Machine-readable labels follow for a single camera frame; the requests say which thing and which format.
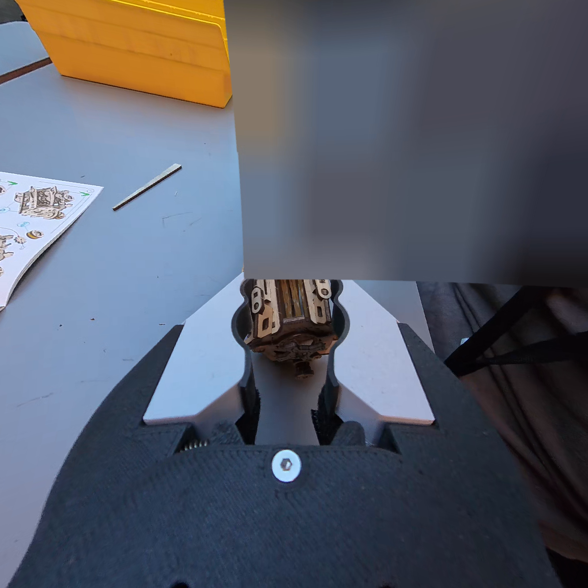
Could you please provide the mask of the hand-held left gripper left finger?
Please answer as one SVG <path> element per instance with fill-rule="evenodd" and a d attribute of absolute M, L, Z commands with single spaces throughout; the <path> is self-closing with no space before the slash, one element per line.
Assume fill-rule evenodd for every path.
<path fill-rule="evenodd" d="M 188 317 L 143 415 L 145 424 L 256 419 L 251 357 L 232 324 L 244 303 L 242 282 L 241 273 Z"/>

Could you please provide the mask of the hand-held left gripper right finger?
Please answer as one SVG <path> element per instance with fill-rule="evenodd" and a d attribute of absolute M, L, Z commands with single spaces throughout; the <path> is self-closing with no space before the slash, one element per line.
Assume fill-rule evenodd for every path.
<path fill-rule="evenodd" d="M 396 318 L 351 280 L 331 280 L 338 336 L 319 412 L 362 426 L 435 421 Z"/>

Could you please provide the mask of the wooden mechanical model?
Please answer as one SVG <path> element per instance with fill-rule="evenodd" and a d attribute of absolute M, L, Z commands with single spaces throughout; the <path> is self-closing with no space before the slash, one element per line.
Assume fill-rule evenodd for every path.
<path fill-rule="evenodd" d="M 330 352 L 335 332 L 328 279 L 246 280 L 252 326 L 245 342 L 275 363 L 291 363 L 295 378 L 313 376 L 311 363 Z"/>

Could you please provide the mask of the person's dark clothing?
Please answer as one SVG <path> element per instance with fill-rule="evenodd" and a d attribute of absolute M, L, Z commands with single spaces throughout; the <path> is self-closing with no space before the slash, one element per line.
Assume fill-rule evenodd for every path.
<path fill-rule="evenodd" d="M 518 461 L 564 587 L 587 587 L 587 288 L 418 282 L 433 346 Z"/>

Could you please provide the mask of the thin wooden stick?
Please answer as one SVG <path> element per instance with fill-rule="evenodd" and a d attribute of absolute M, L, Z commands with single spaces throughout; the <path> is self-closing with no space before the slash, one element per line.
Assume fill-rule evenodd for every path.
<path fill-rule="evenodd" d="M 153 179 L 148 181 L 146 184 L 144 184 L 142 187 L 133 191 L 130 195 L 128 195 L 126 198 L 124 198 L 121 202 L 119 202 L 115 206 L 113 206 L 112 207 L 113 211 L 117 211 L 117 210 L 121 209 L 123 206 L 130 203 L 131 201 L 133 201 L 134 199 L 136 199 L 140 195 L 144 194 L 145 192 L 147 192 L 148 190 L 150 190 L 154 186 L 158 185 L 162 181 L 166 180 L 166 178 L 172 176 L 174 173 L 177 173 L 181 169 L 182 169 L 182 166 L 180 164 L 171 165 L 166 170 L 159 173 L 156 177 L 154 177 Z"/>

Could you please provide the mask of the illustrated instruction booklet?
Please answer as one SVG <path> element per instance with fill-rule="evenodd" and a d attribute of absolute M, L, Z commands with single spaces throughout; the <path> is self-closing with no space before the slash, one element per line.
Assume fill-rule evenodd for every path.
<path fill-rule="evenodd" d="M 1 172 L 1 310 L 34 261 L 102 187 Z"/>

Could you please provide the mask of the yellow plastic box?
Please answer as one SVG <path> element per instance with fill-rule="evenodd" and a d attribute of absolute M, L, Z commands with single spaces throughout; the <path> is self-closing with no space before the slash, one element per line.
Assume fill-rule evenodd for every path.
<path fill-rule="evenodd" d="M 224 108 L 223 1 L 19 1 L 66 77 Z"/>

